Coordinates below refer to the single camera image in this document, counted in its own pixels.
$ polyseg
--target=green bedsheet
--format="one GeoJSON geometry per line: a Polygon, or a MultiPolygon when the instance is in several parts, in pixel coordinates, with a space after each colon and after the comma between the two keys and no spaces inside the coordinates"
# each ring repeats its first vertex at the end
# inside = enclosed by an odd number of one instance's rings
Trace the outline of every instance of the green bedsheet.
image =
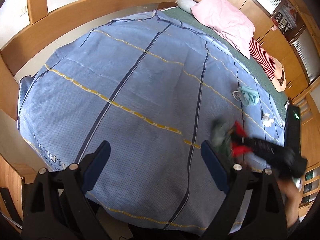
{"type": "Polygon", "coordinates": [[[188,14],[187,12],[181,10],[179,7],[166,10],[163,13],[165,13],[169,17],[175,18],[179,21],[185,22],[193,27],[196,27],[199,30],[202,30],[208,35],[221,41],[229,49],[231,54],[236,59],[240,60],[248,68],[250,73],[257,78],[259,84],[265,89],[265,91],[267,91],[272,96],[281,118],[285,120],[286,109],[284,105],[288,101],[288,98],[284,92],[277,92],[277,90],[271,83],[270,79],[264,72],[263,68],[259,65],[258,62],[256,62],[254,58],[250,57],[250,59],[247,59],[239,51],[232,47],[224,38],[217,35],[217,33],[215,33],[209,27],[202,25],[200,22],[198,22],[196,18],[193,17],[193,15],[188,14]]]}

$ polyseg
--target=face mask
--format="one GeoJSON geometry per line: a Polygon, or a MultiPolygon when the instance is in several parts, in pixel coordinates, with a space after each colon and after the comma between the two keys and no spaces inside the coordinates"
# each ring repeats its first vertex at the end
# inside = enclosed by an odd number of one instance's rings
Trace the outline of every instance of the face mask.
{"type": "Polygon", "coordinates": [[[259,94],[257,90],[248,86],[239,87],[236,91],[232,92],[235,100],[241,100],[244,106],[255,106],[259,102],[259,94]]]}
{"type": "Polygon", "coordinates": [[[262,118],[262,123],[266,127],[271,127],[271,124],[273,124],[275,121],[274,119],[270,118],[269,116],[270,116],[270,114],[265,113],[262,118]]]}

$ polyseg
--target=pink pillow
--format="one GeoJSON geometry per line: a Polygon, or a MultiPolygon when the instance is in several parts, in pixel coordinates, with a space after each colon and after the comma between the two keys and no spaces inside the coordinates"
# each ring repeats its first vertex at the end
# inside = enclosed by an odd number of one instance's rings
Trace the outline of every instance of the pink pillow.
{"type": "Polygon", "coordinates": [[[191,7],[194,17],[212,28],[244,56],[250,58],[249,43],[255,31],[253,23],[227,0],[202,0],[191,7]]]}

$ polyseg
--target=person's arm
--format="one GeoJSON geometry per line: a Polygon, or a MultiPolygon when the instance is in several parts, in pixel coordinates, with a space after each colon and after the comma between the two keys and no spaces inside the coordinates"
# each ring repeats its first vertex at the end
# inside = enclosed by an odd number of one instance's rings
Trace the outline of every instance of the person's arm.
{"type": "Polygon", "coordinates": [[[295,186],[292,180],[279,180],[279,189],[287,197],[287,201],[284,206],[285,216],[287,218],[287,227],[293,226],[299,219],[299,204],[300,196],[299,190],[295,186]]]}

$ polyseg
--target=blue blanket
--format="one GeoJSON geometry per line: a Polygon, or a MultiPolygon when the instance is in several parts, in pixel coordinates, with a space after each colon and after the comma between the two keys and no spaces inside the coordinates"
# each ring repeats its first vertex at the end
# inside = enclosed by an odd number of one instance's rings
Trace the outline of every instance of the blue blanket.
{"type": "MultiPolygon", "coordinates": [[[[111,156],[88,197],[139,227],[201,235],[225,194],[200,155],[212,120],[284,144],[273,99],[219,41],[161,12],[117,19],[55,51],[21,80],[18,129],[52,171],[78,163],[103,140],[111,156]],[[232,91],[259,92],[245,107],[232,91]],[[275,119],[264,127],[262,116],[275,119]]],[[[266,162],[254,154],[254,170],[266,162]]],[[[233,230],[241,226],[248,191],[233,230]]]]}

